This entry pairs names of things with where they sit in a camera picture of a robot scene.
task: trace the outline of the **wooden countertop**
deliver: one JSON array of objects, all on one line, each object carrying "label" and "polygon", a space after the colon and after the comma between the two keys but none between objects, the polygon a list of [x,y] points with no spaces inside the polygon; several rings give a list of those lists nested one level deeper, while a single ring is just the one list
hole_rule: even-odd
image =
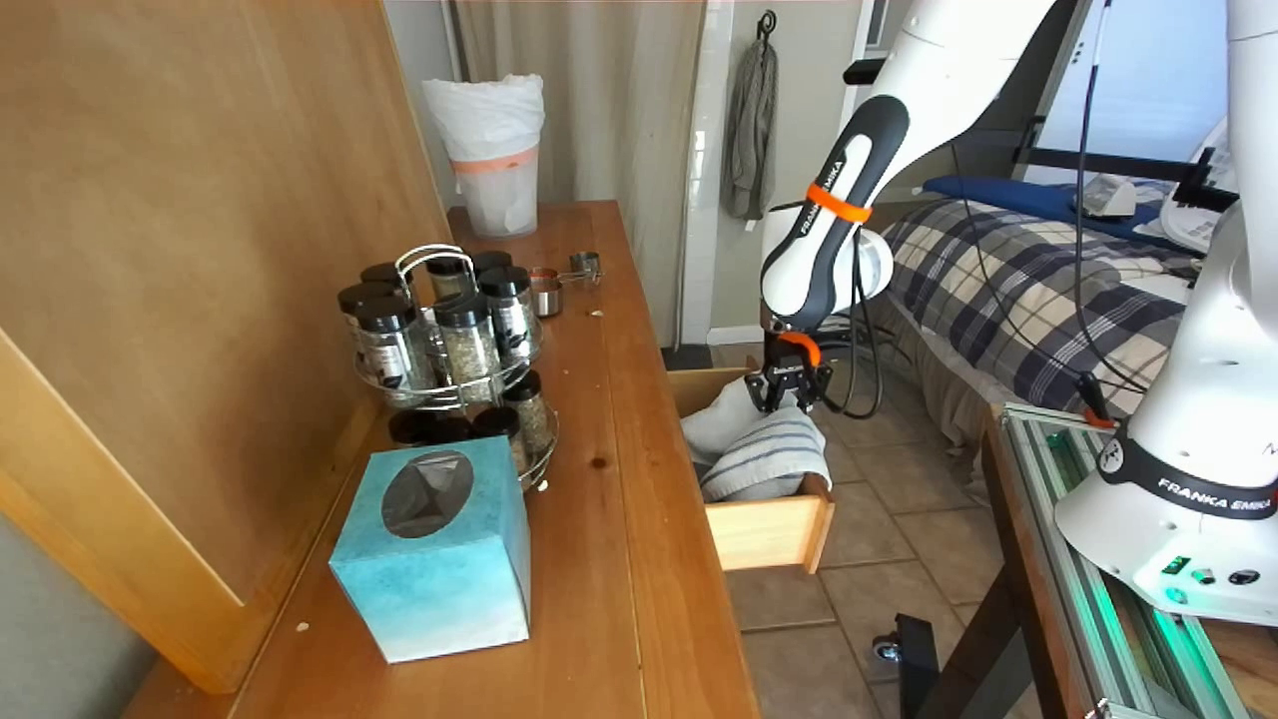
[{"label": "wooden countertop", "polygon": [[[567,283],[541,356],[559,451],[526,494],[533,637],[389,667],[326,571],[353,474],[241,695],[156,667],[129,713],[760,713],[618,209],[545,209],[526,239],[461,243]],[[573,251],[601,251],[601,288],[573,288]]]}]

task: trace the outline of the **wooden surface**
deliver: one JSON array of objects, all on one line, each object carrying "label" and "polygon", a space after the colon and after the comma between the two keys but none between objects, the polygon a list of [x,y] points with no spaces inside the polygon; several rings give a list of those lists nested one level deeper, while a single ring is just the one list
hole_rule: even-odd
[{"label": "wooden surface", "polygon": [[1256,719],[1278,719],[1278,632],[1201,623]]},{"label": "wooden surface", "polygon": [[545,324],[559,451],[550,486],[526,494],[533,637],[389,667],[322,568],[338,507],[244,691],[205,700],[160,667],[132,713],[755,713],[618,213],[550,209],[541,225],[535,239],[493,246],[559,274],[594,246],[605,283],[567,288]]},{"label": "wooden surface", "polygon": [[0,154],[0,512],[232,691],[360,431],[330,296],[446,230],[385,9],[12,0]]},{"label": "wooden surface", "polygon": [[722,571],[824,568],[836,499],[824,474],[803,480],[803,494],[706,507]]}]

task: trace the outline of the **plaid blanket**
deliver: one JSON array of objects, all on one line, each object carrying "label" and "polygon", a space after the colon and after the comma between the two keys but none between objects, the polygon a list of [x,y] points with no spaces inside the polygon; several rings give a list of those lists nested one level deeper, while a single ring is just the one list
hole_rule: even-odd
[{"label": "plaid blanket", "polygon": [[1184,296],[1201,264],[1168,243],[1104,230],[1081,230],[1081,264],[1075,264],[1069,225],[976,198],[908,217],[888,243],[895,246],[892,296],[971,367],[1025,404],[1067,412],[1081,406],[1079,375],[1089,371],[1117,416],[1131,416],[1163,371]]}]

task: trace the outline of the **tissue box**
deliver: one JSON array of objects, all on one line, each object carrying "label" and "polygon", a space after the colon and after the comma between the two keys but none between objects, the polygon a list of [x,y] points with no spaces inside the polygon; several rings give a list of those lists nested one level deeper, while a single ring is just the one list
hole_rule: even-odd
[{"label": "tissue box", "polygon": [[389,663],[526,637],[526,512],[508,439],[376,451],[326,568]]}]

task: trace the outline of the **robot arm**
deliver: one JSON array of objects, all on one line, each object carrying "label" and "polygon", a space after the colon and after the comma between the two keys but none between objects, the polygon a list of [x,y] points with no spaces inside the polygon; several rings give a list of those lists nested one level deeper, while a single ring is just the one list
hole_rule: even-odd
[{"label": "robot arm", "polygon": [[[774,335],[866,300],[851,251],[888,179],[960,134],[1009,74],[1049,0],[914,0],[875,91],[839,133],[799,218],[763,259]],[[1222,218],[1168,367],[1056,512],[1104,571],[1168,611],[1278,627],[1278,5],[1229,0],[1238,209]]]},{"label": "robot arm", "polygon": [[968,133],[996,101],[1049,0],[914,0],[875,91],[839,133],[796,227],[763,259],[763,307],[782,328],[815,332],[863,300],[848,251],[888,179]]}]

